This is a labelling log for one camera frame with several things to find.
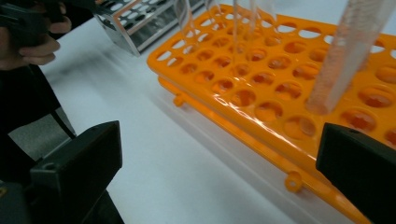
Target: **test tube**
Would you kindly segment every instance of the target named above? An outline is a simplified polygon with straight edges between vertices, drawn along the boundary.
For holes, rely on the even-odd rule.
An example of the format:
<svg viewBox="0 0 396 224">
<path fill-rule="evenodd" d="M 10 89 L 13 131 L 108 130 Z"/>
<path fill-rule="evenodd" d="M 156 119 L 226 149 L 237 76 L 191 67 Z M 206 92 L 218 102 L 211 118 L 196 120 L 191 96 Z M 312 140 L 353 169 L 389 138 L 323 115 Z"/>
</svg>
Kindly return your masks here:
<svg viewBox="0 0 396 224">
<path fill-rule="evenodd" d="M 233 0 L 233 62 L 246 60 L 256 27 L 255 0 Z"/>
<path fill-rule="evenodd" d="M 305 107 L 331 113 L 395 8 L 394 0 L 349 0 Z"/>
<path fill-rule="evenodd" d="M 214 20 L 217 17 L 216 14 L 221 13 L 221 8 L 217 0 L 205 0 L 204 4 L 211 19 Z"/>
<path fill-rule="evenodd" d="M 271 47 L 280 44 L 279 31 L 276 28 L 276 10 L 274 0 L 256 0 L 257 23 L 265 46 Z"/>
<path fill-rule="evenodd" d="M 174 10 L 177 16 L 180 31 L 186 44 L 184 53 L 191 53 L 198 48 L 198 38 L 193 22 L 189 0 L 175 0 Z"/>
</svg>

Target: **lab equipment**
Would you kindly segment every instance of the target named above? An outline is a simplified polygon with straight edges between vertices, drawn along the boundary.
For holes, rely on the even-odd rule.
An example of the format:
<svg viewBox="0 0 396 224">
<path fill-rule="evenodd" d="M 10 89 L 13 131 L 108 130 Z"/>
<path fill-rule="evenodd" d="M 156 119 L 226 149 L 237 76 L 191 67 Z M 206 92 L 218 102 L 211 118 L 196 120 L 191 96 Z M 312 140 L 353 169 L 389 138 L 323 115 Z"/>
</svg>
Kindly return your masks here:
<svg viewBox="0 0 396 224">
<path fill-rule="evenodd" d="M 281 43 L 279 31 L 276 27 L 276 7 L 274 0 L 255 0 L 257 22 L 256 29 L 264 37 L 266 46 L 276 46 Z"/>
<path fill-rule="evenodd" d="M 31 177 L 27 186 L 0 183 L 0 219 L 7 224 L 78 224 L 93 217 L 89 223 L 121 224 L 106 192 L 121 166 L 119 122 L 93 126 L 26 170 Z"/>
<path fill-rule="evenodd" d="M 199 43 L 192 19 L 192 10 L 189 0 L 175 0 L 174 9 L 180 32 L 183 34 L 183 40 L 186 44 L 184 52 L 186 54 L 193 53 L 198 49 Z"/>
<path fill-rule="evenodd" d="M 373 223 L 388 223 L 396 208 L 396 151 L 365 133 L 326 123 L 317 168 Z"/>
<path fill-rule="evenodd" d="M 253 44 L 256 11 L 254 0 L 233 0 L 233 66 L 236 76 L 246 73 L 246 53 Z"/>
<path fill-rule="evenodd" d="M 379 36 L 384 50 L 370 55 L 365 69 L 355 76 L 354 91 L 345 93 L 346 100 L 321 116 L 308 111 L 305 101 L 330 47 L 327 36 L 337 27 L 276 15 L 274 27 L 281 41 L 273 44 L 265 41 L 264 33 L 256 33 L 251 47 L 255 56 L 236 77 L 233 6 L 220 8 L 225 29 L 213 30 L 213 25 L 203 23 L 211 17 L 208 13 L 194 20 L 200 31 L 194 53 L 186 55 L 174 47 L 183 38 L 176 34 L 149 55 L 148 66 L 160 84 L 175 95 L 175 105 L 188 103 L 284 171 L 289 191 L 309 189 L 352 221 L 370 223 L 315 164 L 325 122 L 359 130 L 396 148 L 396 127 L 389 122 L 396 102 L 396 59 L 390 54 L 396 37 Z"/>
<path fill-rule="evenodd" d="M 99 5 L 94 16 L 117 46 L 140 56 L 144 49 L 177 25 L 174 2 L 106 0 Z M 203 4 L 203 0 L 190 0 L 191 10 Z"/>
<path fill-rule="evenodd" d="M 393 12 L 393 0 L 349 0 L 306 108 L 329 114 L 367 63 L 372 45 Z"/>
<path fill-rule="evenodd" d="M 204 5 L 206 11 L 210 15 L 210 23 L 215 23 L 216 26 L 213 27 L 215 30 L 220 30 L 225 28 L 225 21 L 223 17 L 220 15 L 222 14 L 219 2 L 217 0 L 204 0 Z"/>
</svg>

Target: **white table surface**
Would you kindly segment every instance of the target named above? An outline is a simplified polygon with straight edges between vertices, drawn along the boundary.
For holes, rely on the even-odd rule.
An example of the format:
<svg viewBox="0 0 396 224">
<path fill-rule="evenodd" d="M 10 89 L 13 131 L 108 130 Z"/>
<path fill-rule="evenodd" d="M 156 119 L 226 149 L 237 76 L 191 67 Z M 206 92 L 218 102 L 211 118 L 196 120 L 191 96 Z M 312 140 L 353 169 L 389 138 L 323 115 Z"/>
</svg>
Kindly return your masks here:
<svg viewBox="0 0 396 224">
<path fill-rule="evenodd" d="M 277 13 L 337 23 L 346 0 L 276 1 Z M 396 34 L 393 15 L 384 32 Z M 351 223 L 192 107 L 175 107 L 146 64 L 177 32 L 135 57 L 92 19 L 42 66 L 77 134 L 119 120 L 123 167 L 108 191 L 125 223 Z"/>
</svg>

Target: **metal test tube rack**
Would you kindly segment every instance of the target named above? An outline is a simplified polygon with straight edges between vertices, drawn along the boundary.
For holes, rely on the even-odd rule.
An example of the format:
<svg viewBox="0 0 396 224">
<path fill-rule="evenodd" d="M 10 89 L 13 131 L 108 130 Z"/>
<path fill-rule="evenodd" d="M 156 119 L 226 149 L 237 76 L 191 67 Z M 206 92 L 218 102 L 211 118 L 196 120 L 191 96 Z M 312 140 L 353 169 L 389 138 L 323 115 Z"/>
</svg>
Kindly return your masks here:
<svg viewBox="0 0 396 224">
<path fill-rule="evenodd" d="M 191 9 L 203 0 L 190 0 Z M 140 56 L 142 50 L 177 24 L 174 0 L 108 0 L 94 16 L 110 39 L 122 49 Z"/>
</svg>

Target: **orange test tube rack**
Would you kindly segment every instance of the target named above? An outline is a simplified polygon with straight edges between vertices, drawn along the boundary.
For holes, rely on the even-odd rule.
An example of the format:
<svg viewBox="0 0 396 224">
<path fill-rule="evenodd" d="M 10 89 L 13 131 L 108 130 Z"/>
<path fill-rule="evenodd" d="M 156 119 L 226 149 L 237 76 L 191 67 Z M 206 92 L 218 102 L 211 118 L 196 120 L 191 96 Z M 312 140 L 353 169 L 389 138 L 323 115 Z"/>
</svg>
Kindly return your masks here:
<svg viewBox="0 0 396 224">
<path fill-rule="evenodd" d="M 291 192 L 302 187 L 357 223 L 370 221 L 315 167 L 325 122 L 367 133 L 396 148 L 396 37 L 380 35 L 366 64 L 331 114 L 305 108 L 336 26 L 277 15 L 287 28 L 274 45 L 256 36 L 247 63 L 233 62 L 233 7 L 221 5 L 225 26 L 203 13 L 194 20 L 199 48 L 186 51 L 175 34 L 148 56 L 174 104 L 188 103 L 285 172 Z M 263 34 L 268 27 L 262 27 Z"/>
</svg>

